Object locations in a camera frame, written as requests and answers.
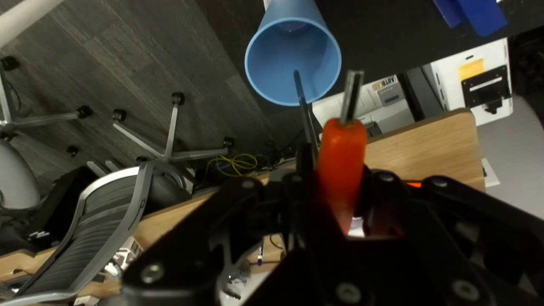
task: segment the blue object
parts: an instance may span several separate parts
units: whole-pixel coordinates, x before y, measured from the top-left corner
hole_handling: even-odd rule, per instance
[[[457,3],[479,35],[489,35],[506,25],[506,16],[495,0],[457,0]]]
[[[435,5],[449,27],[457,27],[464,22],[464,13],[455,0],[435,0]]]
[[[313,0],[272,0],[245,52],[248,81],[277,105],[299,105],[294,69],[309,103],[335,84],[340,67],[338,42]]]

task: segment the chair wheel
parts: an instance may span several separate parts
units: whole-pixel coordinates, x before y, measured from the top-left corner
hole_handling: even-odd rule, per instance
[[[173,105],[183,105],[185,93],[183,91],[172,91],[172,103]]]
[[[122,122],[124,118],[126,118],[126,110],[124,108],[114,108],[112,120],[114,122]]]
[[[76,108],[76,112],[78,112],[78,118],[83,118],[93,113],[88,105],[81,105],[80,108]]]
[[[13,56],[5,56],[5,57],[0,59],[0,62],[2,62],[2,67],[5,71],[12,71],[12,69],[17,69],[20,66],[20,62]]]
[[[234,137],[223,137],[223,147],[233,149],[233,146],[236,144]]]

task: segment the orange handle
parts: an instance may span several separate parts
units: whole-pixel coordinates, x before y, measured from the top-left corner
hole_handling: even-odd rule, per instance
[[[367,130],[359,120],[330,118],[323,129],[318,183],[336,222],[348,232],[364,173]]]

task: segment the wooden table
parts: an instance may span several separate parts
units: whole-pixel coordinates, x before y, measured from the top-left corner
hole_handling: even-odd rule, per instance
[[[372,139],[367,146],[365,163],[370,168],[393,169],[403,178],[425,178],[428,175],[449,175],[459,181],[484,190],[481,156],[474,117],[469,110],[449,112],[444,117],[413,124],[394,134]],[[148,214],[136,227],[134,236],[149,248],[160,236],[199,207],[211,193]],[[0,256],[0,282],[15,277],[13,270],[34,273],[53,253],[27,253],[24,249]],[[280,256],[280,249],[265,239],[265,261]],[[87,294],[110,295],[112,285],[90,283]]]

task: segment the blue funnel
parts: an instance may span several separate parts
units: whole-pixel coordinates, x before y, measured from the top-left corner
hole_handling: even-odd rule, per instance
[[[301,73],[308,101],[323,96],[342,67],[338,42],[313,0],[272,0],[245,50],[245,73],[268,101],[299,105],[292,73]]]

